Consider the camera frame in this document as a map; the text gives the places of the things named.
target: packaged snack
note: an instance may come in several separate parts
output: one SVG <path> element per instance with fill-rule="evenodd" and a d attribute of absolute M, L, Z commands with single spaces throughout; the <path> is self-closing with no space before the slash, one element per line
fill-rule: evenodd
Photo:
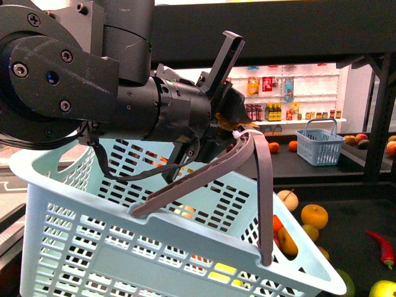
<path fill-rule="evenodd" d="M 250 76 L 247 83 L 247 94 L 249 96 L 257 96 L 260 91 L 260 81 L 257 77 Z"/>
<path fill-rule="evenodd" d="M 292 102 L 294 101 L 294 88 L 295 88 L 295 79 L 294 77 L 287 77 L 285 82 L 285 101 Z"/>

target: black cable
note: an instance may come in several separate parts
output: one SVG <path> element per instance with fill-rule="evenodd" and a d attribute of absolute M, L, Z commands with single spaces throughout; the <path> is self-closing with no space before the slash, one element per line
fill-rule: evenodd
<path fill-rule="evenodd" d="M 62 139 L 58 139 L 58 140 L 51 141 L 51 142 L 27 142 L 27 141 L 15 139 L 15 138 L 10 138 L 6 134 L 1 133 L 0 135 L 5 138 L 0 137 L 0 144 L 8 145 L 10 147 L 16 147 L 18 149 L 19 148 L 26 149 L 26 150 L 54 150 L 56 148 L 58 149 L 64 145 L 66 145 L 66 144 L 70 144 L 71 142 L 78 139 L 84 133 L 87 126 L 88 126 L 88 123 L 85 123 L 83 125 L 83 127 L 81 128 L 81 130 L 76 135 L 64 137 Z"/>

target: screw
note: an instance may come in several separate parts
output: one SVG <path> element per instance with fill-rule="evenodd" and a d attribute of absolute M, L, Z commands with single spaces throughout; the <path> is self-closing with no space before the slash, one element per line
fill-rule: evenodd
<path fill-rule="evenodd" d="M 64 113 L 68 113 L 68 112 L 70 111 L 70 108 L 71 108 L 71 105 L 70 105 L 70 103 L 69 103 L 68 101 L 63 100 L 63 101 L 61 102 L 61 110 L 62 110 Z"/>
<path fill-rule="evenodd" d="M 80 14 L 83 14 L 83 15 L 87 15 L 88 9 L 87 9 L 87 7 L 84 6 L 84 4 L 78 3 L 77 4 L 77 12 Z"/>
<path fill-rule="evenodd" d="M 47 137 L 54 137 L 54 129 L 52 127 L 46 128 L 44 133 Z"/>
<path fill-rule="evenodd" d="M 12 71 L 17 77 L 20 77 L 22 79 L 26 77 L 28 74 L 28 70 L 26 66 L 21 63 L 15 63 L 14 67 L 12 68 Z"/>
<path fill-rule="evenodd" d="M 70 64 L 73 61 L 73 55 L 70 51 L 68 51 L 67 49 L 65 49 L 62 52 L 62 60 L 67 63 Z"/>
<path fill-rule="evenodd" d="M 29 24 L 33 27 L 39 27 L 41 25 L 40 18 L 35 14 L 28 14 L 27 20 L 29 21 Z"/>

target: light blue basket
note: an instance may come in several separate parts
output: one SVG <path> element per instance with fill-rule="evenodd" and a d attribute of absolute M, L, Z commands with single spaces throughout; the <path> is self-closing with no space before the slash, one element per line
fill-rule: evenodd
<path fill-rule="evenodd" d="M 333 120 L 334 125 L 329 132 L 323 129 L 307 129 L 313 121 Z M 336 165 L 340 158 L 341 146 L 345 138 L 336 134 L 335 119 L 312 119 L 304 130 L 297 130 L 297 154 L 313 166 Z"/>
<path fill-rule="evenodd" d="M 160 166 L 173 145 L 104 140 L 115 175 Z M 343 294 L 345 284 L 280 199 L 273 212 L 299 253 L 288 260 L 274 245 L 261 264 L 257 184 L 230 173 L 147 218 L 129 215 L 165 185 L 103 177 L 89 148 L 59 172 L 76 143 L 49 152 L 21 151 L 11 168 L 28 181 L 22 297 L 313 297 Z M 198 167 L 184 168 L 181 175 Z"/>

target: orange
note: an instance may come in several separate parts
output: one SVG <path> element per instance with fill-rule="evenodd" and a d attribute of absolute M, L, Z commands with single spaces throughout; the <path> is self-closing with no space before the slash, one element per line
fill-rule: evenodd
<path fill-rule="evenodd" d="M 297 140 L 289 142 L 289 150 L 291 152 L 297 152 Z"/>
<path fill-rule="evenodd" d="M 308 204 L 301 211 L 301 220 L 304 225 L 310 224 L 321 230 L 326 226 L 329 214 L 320 205 Z"/>
<path fill-rule="evenodd" d="M 268 146 L 270 147 L 270 153 L 277 153 L 279 152 L 279 143 L 278 142 L 271 142 L 268 144 Z"/>
<path fill-rule="evenodd" d="M 387 145 L 386 151 L 388 152 L 388 155 L 394 157 L 396 152 L 396 143 Z"/>
<path fill-rule="evenodd" d="M 282 227 L 281 230 L 279 230 L 278 237 L 280 240 L 280 250 L 284 254 L 289 256 L 295 256 L 298 254 L 298 247 L 285 227 Z"/>
<path fill-rule="evenodd" d="M 279 230 L 283 227 L 282 222 L 279 220 L 277 215 L 273 215 L 273 232 L 278 234 Z"/>

